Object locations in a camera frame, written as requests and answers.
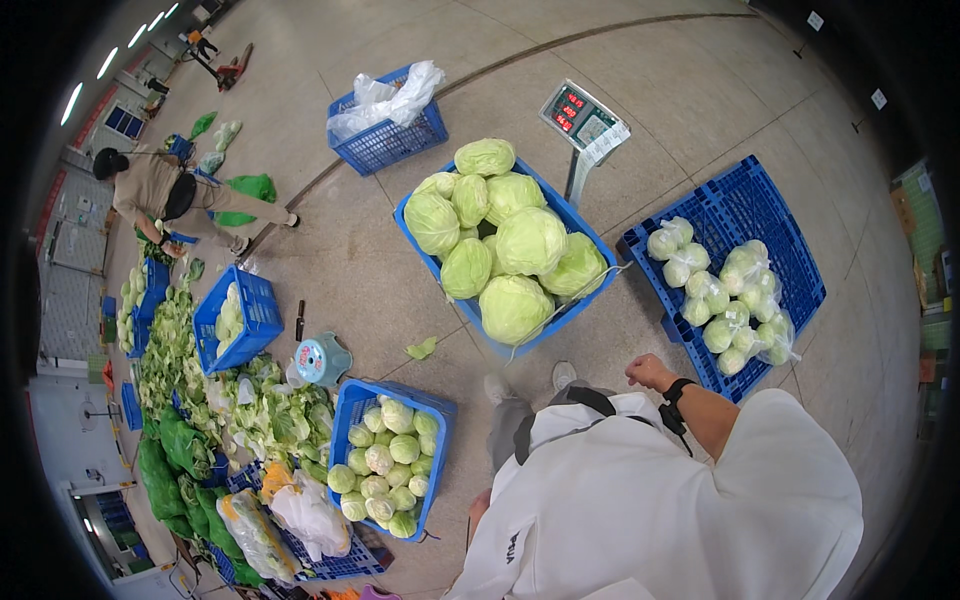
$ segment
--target digital scale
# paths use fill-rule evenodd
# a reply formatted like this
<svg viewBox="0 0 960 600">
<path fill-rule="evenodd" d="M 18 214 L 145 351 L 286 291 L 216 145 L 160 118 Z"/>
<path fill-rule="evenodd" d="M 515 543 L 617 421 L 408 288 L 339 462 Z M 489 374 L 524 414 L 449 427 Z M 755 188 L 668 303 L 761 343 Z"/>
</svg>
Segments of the digital scale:
<svg viewBox="0 0 960 600">
<path fill-rule="evenodd" d="M 630 126 L 569 79 L 543 104 L 540 118 L 573 146 L 564 198 L 578 210 L 590 169 L 630 137 Z"/>
</svg>

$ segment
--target beige pants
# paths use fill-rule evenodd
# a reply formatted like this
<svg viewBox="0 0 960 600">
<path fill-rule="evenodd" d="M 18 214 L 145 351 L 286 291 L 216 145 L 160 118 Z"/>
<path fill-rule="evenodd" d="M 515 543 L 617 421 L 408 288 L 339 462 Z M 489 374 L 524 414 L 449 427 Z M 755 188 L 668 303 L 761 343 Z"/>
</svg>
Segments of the beige pants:
<svg viewBox="0 0 960 600">
<path fill-rule="evenodd" d="M 233 191 L 225 183 L 218 187 L 211 187 L 208 181 L 198 178 L 197 195 L 193 199 L 193 204 L 182 216 L 167 221 L 163 225 L 181 235 L 212 240 L 214 244 L 223 248 L 231 250 L 242 248 L 243 238 L 217 227 L 217 224 L 207 216 L 208 210 L 243 212 L 278 225 L 285 224 L 290 218 L 290 213 L 280 204 L 265 203 L 259 198 Z"/>
</svg>

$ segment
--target shoe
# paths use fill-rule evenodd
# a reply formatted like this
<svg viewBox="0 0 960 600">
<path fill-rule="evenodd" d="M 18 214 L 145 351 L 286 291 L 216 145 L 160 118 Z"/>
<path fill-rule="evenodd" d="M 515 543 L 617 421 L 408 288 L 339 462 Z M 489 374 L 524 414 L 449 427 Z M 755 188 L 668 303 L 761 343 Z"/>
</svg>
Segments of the shoe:
<svg viewBox="0 0 960 600">
<path fill-rule="evenodd" d="M 510 385 L 498 374 L 490 373 L 483 378 L 483 391 L 494 406 L 505 398 L 514 397 Z"/>
<path fill-rule="evenodd" d="M 553 391 L 559 392 L 576 378 L 577 372 L 573 370 L 573 365 L 565 360 L 560 361 L 553 366 Z"/>
</svg>

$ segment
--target black hair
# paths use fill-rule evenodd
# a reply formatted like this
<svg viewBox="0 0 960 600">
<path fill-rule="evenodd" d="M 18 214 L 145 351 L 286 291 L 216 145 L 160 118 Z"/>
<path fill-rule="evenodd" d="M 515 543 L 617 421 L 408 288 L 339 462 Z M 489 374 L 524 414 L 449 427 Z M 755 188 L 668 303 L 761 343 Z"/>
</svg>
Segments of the black hair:
<svg viewBox="0 0 960 600">
<path fill-rule="evenodd" d="M 99 181 L 107 180 L 129 168 L 130 160 L 117 152 L 116 148 L 104 148 L 93 159 L 93 177 Z"/>
</svg>

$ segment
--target window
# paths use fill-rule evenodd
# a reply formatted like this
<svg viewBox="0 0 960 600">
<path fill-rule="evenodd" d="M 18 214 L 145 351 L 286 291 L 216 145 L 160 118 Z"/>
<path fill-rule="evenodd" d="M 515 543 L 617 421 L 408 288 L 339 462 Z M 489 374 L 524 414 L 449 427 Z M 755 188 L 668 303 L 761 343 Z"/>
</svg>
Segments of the window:
<svg viewBox="0 0 960 600">
<path fill-rule="evenodd" d="M 107 117 L 107 127 L 126 137 L 136 139 L 140 135 L 140 130 L 143 129 L 143 121 L 120 107 L 113 107 L 113 112 Z"/>
</svg>

